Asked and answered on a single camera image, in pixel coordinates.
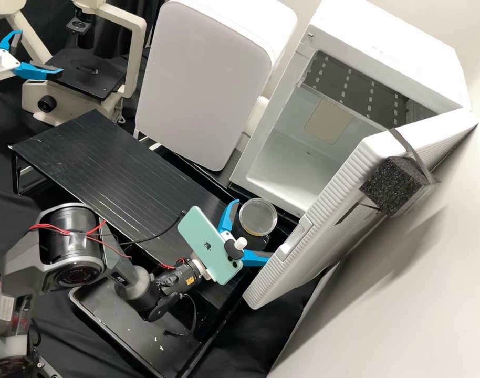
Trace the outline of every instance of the label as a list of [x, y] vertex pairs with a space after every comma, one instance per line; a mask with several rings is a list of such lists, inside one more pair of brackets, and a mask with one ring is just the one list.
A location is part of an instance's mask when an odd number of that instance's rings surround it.
[[126, 279], [122, 275], [120, 275], [118, 272], [112, 272], [110, 276], [124, 286], [128, 284], [128, 281], [126, 281]]
[[0, 320], [11, 321], [13, 318], [14, 298], [0, 293]]

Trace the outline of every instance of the white wall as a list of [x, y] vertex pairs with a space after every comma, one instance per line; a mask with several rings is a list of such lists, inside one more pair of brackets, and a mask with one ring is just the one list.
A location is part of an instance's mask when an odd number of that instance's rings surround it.
[[370, 0], [457, 51], [480, 116], [480, 0]]
[[480, 378], [480, 125], [331, 277], [269, 378]]

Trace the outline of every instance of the clamp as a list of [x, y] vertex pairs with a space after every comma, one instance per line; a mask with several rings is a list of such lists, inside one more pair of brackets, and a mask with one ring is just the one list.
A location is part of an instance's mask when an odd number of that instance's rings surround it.
[[[219, 220], [219, 225], [217, 226], [217, 231], [220, 234], [227, 231], [231, 232], [233, 228], [233, 221], [235, 220], [236, 212], [240, 206], [240, 201], [235, 199], [231, 201], [224, 209], [221, 219]], [[250, 249], [244, 249], [244, 256], [241, 258], [244, 266], [263, 266], [270, 260], [270, 257], [273, 253], [263, 252], [263, 251], [253, 251]]]
[[[14, 55], [16, 53], [16, 48], [19, 44], [21, 36], [21, 30], [14, 30], [10, 32], [0, 41], [0, 49], [7, 50]], [[63, 69], [53, 66], [40, 65], [30, 61], [30, 63], [20, 63], [18, 67], [13, 69], [13, 73], [22, 79], [53, 80], [59, 78], [63, 74]]]

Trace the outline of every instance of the black platform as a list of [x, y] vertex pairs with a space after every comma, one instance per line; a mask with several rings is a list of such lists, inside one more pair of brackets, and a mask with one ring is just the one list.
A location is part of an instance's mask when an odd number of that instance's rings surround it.
[[90, 50], [66, 48], [55, 54], [48, 65], [63, 69], [55, 82], [104, 101], [119, 89], [126, 75], [127, 61], [121, 57], [104, 59]]
[[[226, 206], [96, 110], [11, 149], [130, 240], [161, 232], [193, 205], [217, 224]], [[176, 227], [140, 247], [166, 264], [192, 252]]]

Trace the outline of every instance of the mint green smartphone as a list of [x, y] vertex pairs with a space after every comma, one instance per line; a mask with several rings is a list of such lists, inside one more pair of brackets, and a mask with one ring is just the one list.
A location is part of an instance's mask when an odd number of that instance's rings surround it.
[[228, 260], [224, 239], [198, 206], [191, 207], [177, 229], [218, 284], [227, 284], [242, 269], [240, 260]]

